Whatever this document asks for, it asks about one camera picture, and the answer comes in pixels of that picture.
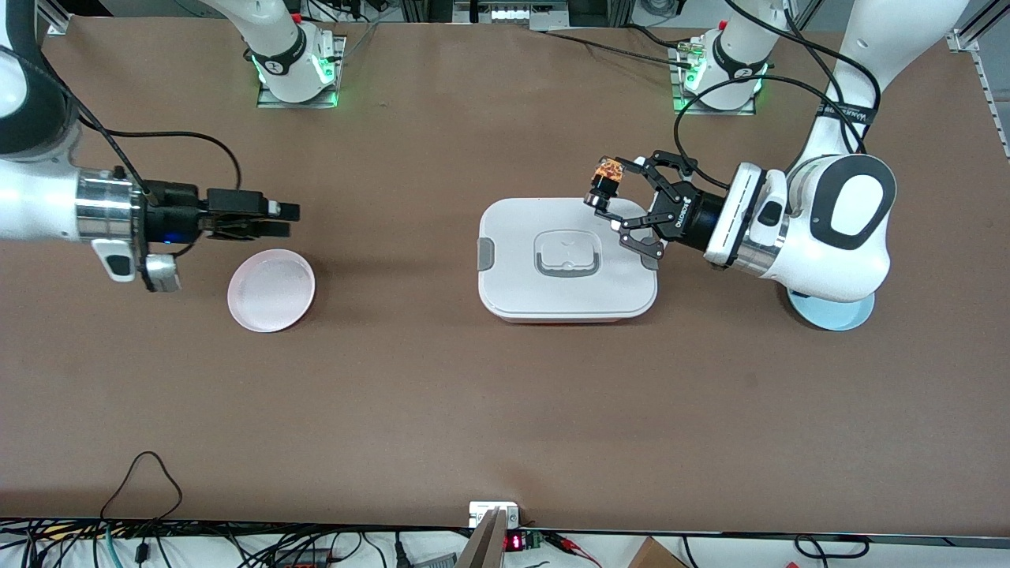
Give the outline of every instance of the round plate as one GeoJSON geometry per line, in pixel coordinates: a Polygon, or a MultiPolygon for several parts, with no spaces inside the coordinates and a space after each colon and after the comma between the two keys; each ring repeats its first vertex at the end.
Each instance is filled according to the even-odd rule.
{"type": "Polygon", "coordinates": [[[309,263],[296,253],[274,249],[238,267],[228,284],[228,309],[242,327],[269,334],[294,325],[314,296],[309,263]]]}
{"type": "Polygon", "coordinates": [[[807,321],[831,332],[847,332],[863,325],[874,311],[876,293],[855,302],[832,302],[803,297],[787,291],[789,303],[807,321]]]}

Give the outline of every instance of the robot button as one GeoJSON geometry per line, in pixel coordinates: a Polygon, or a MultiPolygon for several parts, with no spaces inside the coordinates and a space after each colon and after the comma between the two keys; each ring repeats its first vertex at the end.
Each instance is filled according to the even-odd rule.
{"type": "Polygon", "coordinates": [[[133,269],[133,263],[129,260],[129,257],[122,255],[109,255],[105,257],[105,262],[108,263],[112,274],[116,276],[129,276],[130,271],[133,269]]]}
{"type": "Polygon", "coordinates": [[[779,219],[782,218],[782,204],[776,201],[769,201],[762,207],[761,213],[758,214],[758,221],[765,226],[775,226],[779,224],[779,219]]]}

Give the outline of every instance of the teal cable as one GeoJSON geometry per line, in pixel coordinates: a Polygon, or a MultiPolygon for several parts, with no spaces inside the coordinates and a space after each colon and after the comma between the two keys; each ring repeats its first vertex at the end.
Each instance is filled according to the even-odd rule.
{"type": "Polygon", "coordinates": [[[116,565],[116,568],[123,568],[123,563],[119,562],[116,549],[112,546],[112,528],[108,525],[105,526],[105,548],[109,549],[109,556],[112,557],[112,563],[116,565]]]}

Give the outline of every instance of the brown tabletop surface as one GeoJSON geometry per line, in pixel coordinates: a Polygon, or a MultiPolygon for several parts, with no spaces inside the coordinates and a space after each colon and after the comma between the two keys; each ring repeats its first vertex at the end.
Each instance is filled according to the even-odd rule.
{"type": "MultiPolygon", "coordinates": [[[[893,268],[870,321],[832,334],[686,248],[624,323],[482,305],[488,205],[581,197],[600,156],[676,150],[661,65],[507,25],[381,25],[337,109],[259,110],[242,49],[199,19],[75,18],[47,40],[106,126],[218,136],[246,188],[303,220],[287,241],[201,243],[175,294],[111,283],[85,245],[0,244],[0,514],[95,515],[150,449],[189,518],[460,525],[499,498],[541,527],[1010,536],[1010,169],[968,55],[938,44],[885,94],[868,146],[899,180],[893,268]],[[312,263],[315,303],[246,332],[228,280],[277,247],[312,263]]],[[[773,57],[825,83],[795,45],[773,57]]],[[[685,120],[710,173],[799,151],[818,101],[766,88],[755,117],[685,120]]],[[[205,143],[122,146],[148,179],[232,183],[205,143]]],[[[117,164],[91,133],[78,163],[117,164]]],[[[147,462],[110,514],[171,496],[147,462]]]]}

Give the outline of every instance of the light blue plate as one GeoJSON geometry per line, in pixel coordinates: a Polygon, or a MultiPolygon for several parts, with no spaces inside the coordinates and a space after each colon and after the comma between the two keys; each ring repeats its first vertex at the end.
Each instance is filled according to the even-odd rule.
{"type": "Polygon", "coordinates": [[[831,302],[820,298],[805,298],[787,290],[789,303],[801,317],[814,325],[831,332],[847,332],[854,329],[867,319],[874,311],[876,293],[870,294],[860,301],[843,303],[831,302]]]}

